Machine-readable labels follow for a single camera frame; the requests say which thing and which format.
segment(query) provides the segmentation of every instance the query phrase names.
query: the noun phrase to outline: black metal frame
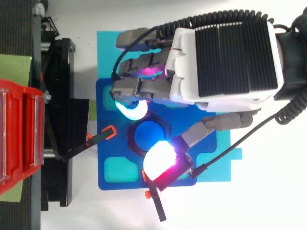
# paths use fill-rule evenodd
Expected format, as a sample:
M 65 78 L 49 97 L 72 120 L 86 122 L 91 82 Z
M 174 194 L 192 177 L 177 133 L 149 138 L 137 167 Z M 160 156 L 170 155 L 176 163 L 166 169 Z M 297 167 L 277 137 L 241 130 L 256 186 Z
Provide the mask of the black metal frame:
M 42 53 L 41 89 L 52 97 L 45 110 L 45 148 L 55 155 L 45 158 L 41 169 L 42 211 L 48 210 L 48 201 L 59 201 L 60 207 L 71 203 L 72 159 L 63 162 L 61 156 L 86 141 L 89 100 L 70 98 L 73 45 L 67 38 L 53 40 L 48 52 Z

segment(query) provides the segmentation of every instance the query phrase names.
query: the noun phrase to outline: black cable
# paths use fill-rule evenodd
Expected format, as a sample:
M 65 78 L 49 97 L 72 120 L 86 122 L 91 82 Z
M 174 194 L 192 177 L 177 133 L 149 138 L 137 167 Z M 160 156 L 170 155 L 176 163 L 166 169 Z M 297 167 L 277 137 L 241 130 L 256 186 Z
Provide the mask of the black cable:
M 211 161 L 209 161 L 206 164 L 202 164 L 196 169 L 192 171 L 190 174 L 192 178 L 198 177 L 200 174 L 202 174 L 210 165 L 217 162 L 219 159 L 221 159 L 223 156 L 228 154 L 230 151 L 232 151 L 234 148 L 236 148 L 239 144 L 241 144 L 243 141 L 245 141 L 247 138 L 249 138 L 253 133 L 255 133 L 258 129 L 263 127 L 266 123 L 269 121 L 272 121 L 276 117 L 276 114 L 273 114 L 272 116 L 268 117 L 264 121 L 262 121 L 260 124 L 258 124 L 256 127 L 254 127 L 251 131 L 249 131 L 247 134 L 245 134 L 240 140 L 238 140 L 235 144 L 230 146 L 228 149 L 226 149 L 224 152 L 222 152 L 217 157 L 213 158 Z
M 151 28 L 150 30 L 146 31 L 145 33 L 143 33 L 141 36 L 139 36 L 137 39 L 135 39 L 134 42 L 132 42 L 125 50 L 124 52 L 122 52 L 122 54 L 118 57 L 117 61 L 115 62 L 114 68 L 113 68 L 113 72 L 112 72 L 112 76 L 111 76 L 111 81 L 117 81 L 120 80 L 120 76 L 116 73 L 117 67 L 120 63 L 120 61 L 123 59 L 123 57 L 131 50 L 131 48 L 133 48 L 136 44 L 138 44 L 142 39 L 144 39 L 146 36 L 148 36 L 150 33 L 152 33 L 153 31 L 155 31 L 157 29 L 157 26 L 154 26 L 153 28 Z
M 274 25 L 274 29 L 284 29 L 286 32 L 290 32 L 291 29 L 288 26 L 282 25 L 282 24 L 276 24 Z

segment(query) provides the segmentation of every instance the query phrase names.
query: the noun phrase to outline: orange clip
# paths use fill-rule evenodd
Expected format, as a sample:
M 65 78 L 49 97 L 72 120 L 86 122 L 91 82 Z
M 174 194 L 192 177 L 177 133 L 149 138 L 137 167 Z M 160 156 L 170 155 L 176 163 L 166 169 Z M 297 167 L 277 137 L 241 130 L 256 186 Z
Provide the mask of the orange clip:
M 145 192 L 145 197 L 146 197 L 147 199 L 152 198 L 152 195 L 150 194 L 150 192 L 149 192 L 148 190 Z
M 142 177 L 143 177 L 143 180 L 144 180 L 145 182 L 147 182 L 147 180 L 146 180 L 146 174 L 145 174 L 145 172 L 144 172 L 144 169 L 142 169 Z
M 106 140 L 111 139 L 112 137 L 114 137 L 114 136 L 117 134 L 116 129 L 115 129 L 115 127 L 114 127 L 113 125 L 109 125 L 109 126 L 105 127 L 104 129 L 101 130 L 101 132 L 104 132 L 104 131 L 106 131 L 106 130 L 109 129 L 109 128 L 111 128 L 111 129 L 113 130 L 113 134 L 111 134 L 110 136 L 108 136 L 108 137 L 106 138 Z
M 90 140 L 90 139 L 92 139 L 93 138 L 93 136 L 91 135 L 91 134 L 86 134 L 86 136 L 87 136 L 87 140 Z

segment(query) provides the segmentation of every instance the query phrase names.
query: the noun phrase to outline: green tape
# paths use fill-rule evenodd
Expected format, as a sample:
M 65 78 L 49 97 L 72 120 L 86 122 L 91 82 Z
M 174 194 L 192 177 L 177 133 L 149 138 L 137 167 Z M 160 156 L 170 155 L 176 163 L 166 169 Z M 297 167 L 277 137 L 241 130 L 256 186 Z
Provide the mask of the green tape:
M 0 55 L 0 79 L 28 85 L 31 57 Z
M 20 181 L 9 191 L 0 195 L 0 201 L 20 202 L 22 190 L 23 190 L 23 181 Z
M 89 121 L 97 121 L 96 100 L 90 100 L 88 120 Z

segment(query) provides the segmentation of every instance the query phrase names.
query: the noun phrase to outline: blue puzzle board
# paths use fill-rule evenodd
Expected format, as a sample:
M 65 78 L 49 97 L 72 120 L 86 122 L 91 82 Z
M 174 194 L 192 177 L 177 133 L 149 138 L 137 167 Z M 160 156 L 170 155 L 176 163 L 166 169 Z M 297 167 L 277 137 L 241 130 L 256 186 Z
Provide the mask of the blue puzzle board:
M 145 188 L 146 183 L 142 178 L 143 159 L 128 149 L 127 131 L 131 123 L 115 107 L 110 97 L 110 76 L 116 59 L 121 51 L 116 49 L 115 42 L 120 32 L 102 31 L 97 32 L 97 58 L 98 58 L 98 81 L 96 83 L 97 102 L 97 130 L 101 130 L 112 124 L 118 134 L 98 144 L 98 185 L 102 190 Z M 128 53 L 123 60 L 137 58 L 142 52 Z M 188 108 L 168 108 L 164 105 L 149 103 L 149 112 L 160 116 L 172 126 L 172 136 L 177 136 L 192 124 L 209 114 L 200 111 L 195 106 Z M 162 138 L 159 129 L 151 126 L 150 132 L 143 128 L 138 138 L 143 137 L 139 145 L 149 148 Z M 230 146 L 230 132 L 213 132 L 207 138 L 189 150 L 194 164 L 201 165 L 221 153 Z M 231 160 L 242 159 L 241 149 L 235 149 L 207 171 L 200 175 L 197 180 L 186 175 L 181 176 L 172 186 L 189 186 L 197 182 L 231 181 Z

